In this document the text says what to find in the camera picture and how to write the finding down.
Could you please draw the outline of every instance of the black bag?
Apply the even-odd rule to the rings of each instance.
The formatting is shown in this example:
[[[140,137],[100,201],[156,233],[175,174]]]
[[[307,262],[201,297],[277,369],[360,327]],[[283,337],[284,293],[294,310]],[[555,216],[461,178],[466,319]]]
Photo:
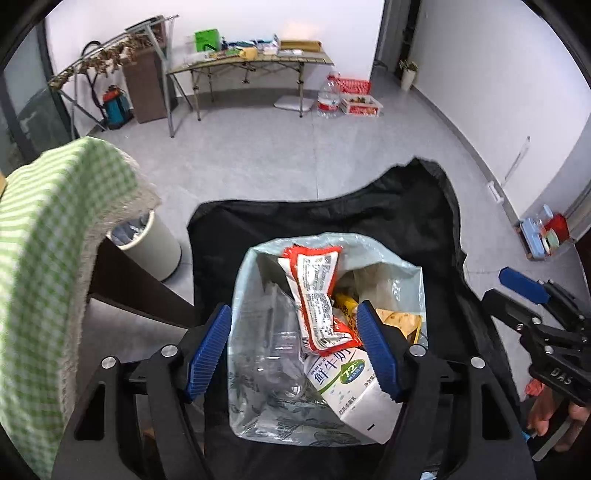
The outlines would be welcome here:
[[[231,304],[238,268],[254,245],[324,232],[375,238],[423,268],[430,350],[449,360],[481,356],[518,410],[499,334],[463,275],[466,255],[460,247],[459,206],[437,163],[415,158],[406,166],[391,168],[365,188],[332,200],[205,203],[193,214],[188,230],[195,306],[202,321],[218,302]],[[206,393],[205,416],[205,454],[217,480],[360,480],[372,476],[384,450],[383,445],[297,447],[237,438],[228,422],[225,356]],[[445,418],[439,423],[433,460],[425,470],[436,468],[437,452],[445,443]]]

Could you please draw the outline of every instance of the brown cabinet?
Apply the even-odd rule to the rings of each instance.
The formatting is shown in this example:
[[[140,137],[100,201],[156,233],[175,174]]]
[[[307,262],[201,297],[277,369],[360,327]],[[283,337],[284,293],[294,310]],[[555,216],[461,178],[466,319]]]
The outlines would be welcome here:
[[[137,51],[135,57],[135,64],[123,67],[135,118],[140,124],[158,118],[166,118],[160,57],[153,47]],[[168,77],[167,80],[172,111],[177,106],[178,100],[172,79]]]

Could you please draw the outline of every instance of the baseboard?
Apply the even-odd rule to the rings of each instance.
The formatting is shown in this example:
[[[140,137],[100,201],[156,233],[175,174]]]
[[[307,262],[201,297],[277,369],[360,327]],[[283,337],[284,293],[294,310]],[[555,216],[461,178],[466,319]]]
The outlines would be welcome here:
[[[476,151],[476,149],[472,146],[472,144],[464,136],[464,134],[461,132],[461,130],[454,125],[454,123],[439,109],[439,107],[437,107],[437,105],[435,105],[431,100],[429,100],[429,98],[427,98],[421,92],[421,90],[416,88],[414,85],[413,85],[413,91],[415,91],[415,93],[421,98],[421,100],[423,100],[431,108],[431,110],[433,110],[437,114],[437,116],[446,124],[446,126],[454,133],[454,135],[457,137],[457,139],[462,143],[464,148],[466,150],[468,150],[468,153],[474,159],[474,161],[476,162],[476,165],[478,165],[478,168],[480,169],[480,171],[484,175],[486,181],[493,182],[493,184],[496,188],[496,191],[499,192],[503,196],[503,198],[505,199],[502,203],[503,210],[505,211],[505,214],[507,215],[507,218],[509,219],[511,225],[514,225],[514,226],[518,225],[519,224],[519,217],[515,213],[515,210],[513,209],[513,205],[511,205],[511,203],[507,199],[507,195],[505,195],[505,192],[501,188],[501,185],[499,184],[499,182],[497,181],[496,177],[493,175],[491,170],[488,168],[488,165],[486,165],[486,162],[483,160],[483,158],[480,156],[480,154]]]

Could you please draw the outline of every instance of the red snack package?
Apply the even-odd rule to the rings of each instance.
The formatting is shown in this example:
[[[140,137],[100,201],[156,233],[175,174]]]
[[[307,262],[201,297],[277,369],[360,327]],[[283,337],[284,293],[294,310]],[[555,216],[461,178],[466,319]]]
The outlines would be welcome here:
[[[361,346],[361,340],[332,313],[330,295],[342,247],[288,247],[279,259],[298,306],[304,347],[320,355]]]

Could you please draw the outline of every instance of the yellow wrapper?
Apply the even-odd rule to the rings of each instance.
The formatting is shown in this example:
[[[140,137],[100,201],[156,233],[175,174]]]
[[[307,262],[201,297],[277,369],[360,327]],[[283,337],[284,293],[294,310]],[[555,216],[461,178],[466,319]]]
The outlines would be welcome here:
[[[356,335],[359,336],[359,332],[357,331],[357,307],[359,303],[357,303],[351,297],[345,295],[344,293],[335,293],[335,307],[337,307],[345,317],[347,318],[347,325],[350,329],[352,329]]]
[[[384,309],[375,309],[375,313],[378,314],[383,324],[399,328],[406,338],[416,330],[417,333],[413,343],[417,343],[420,332],[419,328],[423,319],[420,315],[406,312],[392,312],[391,310]]]

